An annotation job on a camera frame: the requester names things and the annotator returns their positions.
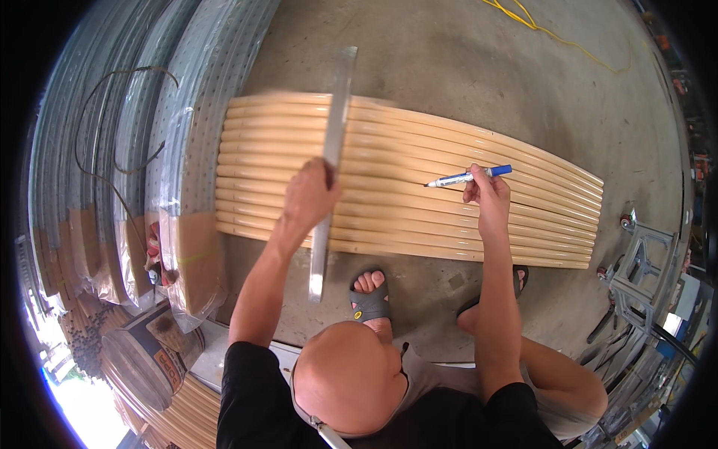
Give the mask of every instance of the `bent plywood strip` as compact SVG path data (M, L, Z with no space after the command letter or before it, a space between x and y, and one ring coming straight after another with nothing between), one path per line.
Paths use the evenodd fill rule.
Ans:
M230 100L215 191L219 231L269 238L292 176L322 153L329 102L309 93ZM588 267L603 192L594 175L510 137L369 98L352 98L348 117L332 250L482 261L480 210L462 202L464 185L423 184L473 162L511 164L503 178L514 263Z

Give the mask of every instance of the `yellow cable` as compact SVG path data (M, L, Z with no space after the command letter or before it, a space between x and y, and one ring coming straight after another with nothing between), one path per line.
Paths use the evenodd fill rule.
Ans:
M528 13L528 11L526 11L526 8L524 8L523 5L522 5L518 0L513 0L513 2L516 3L519 8L521 8L521 10L523 11L524 14L526 14L526 16L528 17L528 20L530 20L531 23L528 23L528 22L527 22L526 20L524 20L522 17L518 16L517 14L515 14L515 13L509 11L508 9L504 8L503 6L501 6L501 5L499 4L498 0L492 0L492 1L489 1L489 0L481 0L481 1L483 1L483 2L486 3L486 4L489 4L489 5L493 6L493 7L495 7L495 8L500 9L501 11L503 11L504 14L506 14L507 16L509 16L511 19L514 19L514 20L516 20L517 22L520 22L520 23L526 25L527 27L529 27L529 28L531 28L531 29L533 29L533 30L543 31L543 32L545 32L546 34L548 34L549 36L553 37L555 40L557 40L557 41L559 41L559 42L562 42L562 43L564 43L564 44L573 45L573 46L575 46L575 47L578 47L579 49L581 49L581 51L582 51L583 53L586 53L586 55L588 55L588 57L590 57L591 59L593 59L594 61L596 61L596 62L599 63L600 65L606 67L608 70L612 71L613 73L625 72L626 70L629 70L629 69L631 68L631 65L633 64L632 55L631 55L631 49L630 49L630 42L629 42L629 44L628 44L628 67L622 68L622 69L619 69L619 70L616 70L616 69L614 69L613 67L611 67L610 65L604 63L603 61L601 61L600 59L598 59L597 57L595 57L594 55L592 55L591 53L589 53L588 50L586 50L585 48L583 48L581 45L577 44L576 42L570 42L570 41L568 41L568 40L563 40L562 38L556 36L554 33L550 32L550 31L547 30L546 28L543 28L543 27L538 26L538 25L533 21L533 17L531 17L531 15Z

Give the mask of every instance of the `black slipper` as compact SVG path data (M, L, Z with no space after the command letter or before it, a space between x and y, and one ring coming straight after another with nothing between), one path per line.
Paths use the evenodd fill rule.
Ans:
M516 299L518 299L519 296L521 296L521 292L523 291L522 288L519 288L521 286L521 279L518 278L518 271L521 270L523 272L523 288L526 288L526 284L528 283L528 267L526 265L514 265L513 266L513 294L516 296ZM459 317L463 312L466 312L471 307L474 307L476 304L479 303L479 298L481 295L478 295L459 307L459 310L456 312L456 318Z
M359 279L359 276L363 276L366 272L374 273L377 271L384 275L384 282L376 290L371 293L359 293L354 290L354 282ZM389 306L389 301L384 300L388 294L388 279L386 279L386 273L383 270L379 268L364 269L354 276L352 283L349 285L349 304L356 304L356 307L352 308L354 321L364 323L374 318L388 318L390 320L391 307Z

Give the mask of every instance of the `concrete floor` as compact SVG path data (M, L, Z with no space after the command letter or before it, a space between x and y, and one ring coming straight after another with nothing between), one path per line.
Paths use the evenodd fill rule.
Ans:
M641 221L679 229L676 117L658 51L630 6L618 0L523 5L537 24L615 68L628 66L630 45L631 68L614 74L480 0L295 0L279 5L244 94L327 92L332 52L356 45L354 94L492 129L600 176L605 193L590 268L532 268L519 300L525 336L578 357L608 306L595 270L628 243L620 214L635 204ZM224 239L230 297L218 319L228 323L264 243ZM310 305L309 252L300 249L275 338L301 346L326 325L349 319L347 288L370 264L387 272L397 342L411 341L432 361L473 359L472 339L456 329L454 314L480 291L482 267L474 262L331 254L325 299ZM611 332L609 326L603 336Z

